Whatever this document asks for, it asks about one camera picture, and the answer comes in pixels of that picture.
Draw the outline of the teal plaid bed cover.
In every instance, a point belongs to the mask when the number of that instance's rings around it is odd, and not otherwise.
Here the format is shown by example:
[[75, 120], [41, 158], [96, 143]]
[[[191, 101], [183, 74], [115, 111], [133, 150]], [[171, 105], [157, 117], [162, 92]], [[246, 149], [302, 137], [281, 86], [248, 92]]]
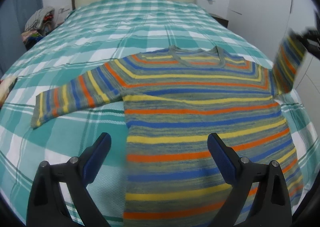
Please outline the teal plaid bed cover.
[[[111, 149], [88, 191], [101, 214], [112, 226], [125, 226], [123, 214], [127, 181], [124, 103], [115, 101], [51, 119], [38, 128], [31, 126], [36, 97], [61, 87], [100, 65], [137, 53], [176, 46], [183, 50], [209, 51], [216, 46], [271, 69], [257, 47], [220, 25], [195, 4], [167, 0], [102, 0], [72, 12], [66, 21], [22, 55], [5, 73], [17, 82], [1, 107], [1, 195], [14, 215], [27, 219], [31, 186], [38, 165], [66, 162], [80, 155], [98, 136], [109, 133]], [[306, 148], [293, 139], [297, 131], [291, 110], [299, 114], [299, 99], [293, 88], [275, 98], [287, 120], [303, 175], [309, 181], [304, 158], [309, 157], [316, 137], [305, 113]]]

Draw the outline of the dark wooden nightstand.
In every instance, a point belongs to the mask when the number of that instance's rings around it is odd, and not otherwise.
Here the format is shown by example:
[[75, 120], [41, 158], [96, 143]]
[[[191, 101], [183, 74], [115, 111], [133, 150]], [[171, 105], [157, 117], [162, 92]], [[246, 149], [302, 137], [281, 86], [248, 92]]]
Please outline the dark wooden nightstand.
[[229, 21], [225, 18], [222, 18], [221, 16], [218, 16], [216, 14], [212, 14], [210, 13], [210, 16], [212, 18], [214, 18], [219, 24], [221, 24], [222, 26], [224, 26], [225, 28], [228, 28], [228, 23]]

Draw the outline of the blue curtain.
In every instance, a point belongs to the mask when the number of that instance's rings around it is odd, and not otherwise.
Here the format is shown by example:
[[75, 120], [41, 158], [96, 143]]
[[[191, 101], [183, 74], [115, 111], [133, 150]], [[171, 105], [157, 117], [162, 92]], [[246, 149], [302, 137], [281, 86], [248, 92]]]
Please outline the blue curtain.
[[42, 0], [1, 0], [1, 75], [27, 50], [21, 34]]

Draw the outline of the white wardrobe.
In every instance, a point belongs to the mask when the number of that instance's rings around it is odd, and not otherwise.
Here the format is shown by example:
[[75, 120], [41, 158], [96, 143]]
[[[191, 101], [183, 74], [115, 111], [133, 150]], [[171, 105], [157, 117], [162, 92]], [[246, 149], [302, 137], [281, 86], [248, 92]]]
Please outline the white wardrobe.
[[311, 0], [229, 0], [228, 28], [273, 61], [289, 30], [315, 25]]

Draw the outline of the striped knit sweater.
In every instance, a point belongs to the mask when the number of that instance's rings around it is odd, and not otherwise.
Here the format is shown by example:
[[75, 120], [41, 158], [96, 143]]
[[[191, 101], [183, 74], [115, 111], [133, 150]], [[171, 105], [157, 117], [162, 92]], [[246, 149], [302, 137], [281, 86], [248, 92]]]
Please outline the striped knit sweater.
[[281, 43], [271, 69], [219, 46], [137, 53], [40, 93], [31, 126], [123, 101], [125, 226], [203, 226], [214, 217], [230, 187], [208, 152], [210, 133], [254, 162], [278, 161], [296, 205], [303, 175], [275, 98], [292, 90], [304, 55], [294, 33]]

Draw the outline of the pile of clothes on nightstand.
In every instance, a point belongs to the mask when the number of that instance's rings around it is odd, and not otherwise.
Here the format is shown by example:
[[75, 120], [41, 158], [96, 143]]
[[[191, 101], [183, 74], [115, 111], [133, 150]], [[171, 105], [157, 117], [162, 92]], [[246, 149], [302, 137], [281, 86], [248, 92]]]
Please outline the pile of clothes on nightstand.
[[37, 10], [27, 21], [21, 34], [23, 44], [30, 50], [37, 42], [53, 30], [55, 9], [51, 6]]

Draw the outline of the folded red and beige clothes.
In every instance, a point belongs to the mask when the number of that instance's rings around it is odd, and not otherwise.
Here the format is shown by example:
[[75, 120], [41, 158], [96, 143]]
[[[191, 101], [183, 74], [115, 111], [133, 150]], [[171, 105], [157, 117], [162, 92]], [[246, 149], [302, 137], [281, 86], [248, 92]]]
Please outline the folded red and beige clothes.
[[16, 76], [10, 76], [1, 81], [0, 85], [0, 107], [3, 106], [5, 100], [17, 82]]

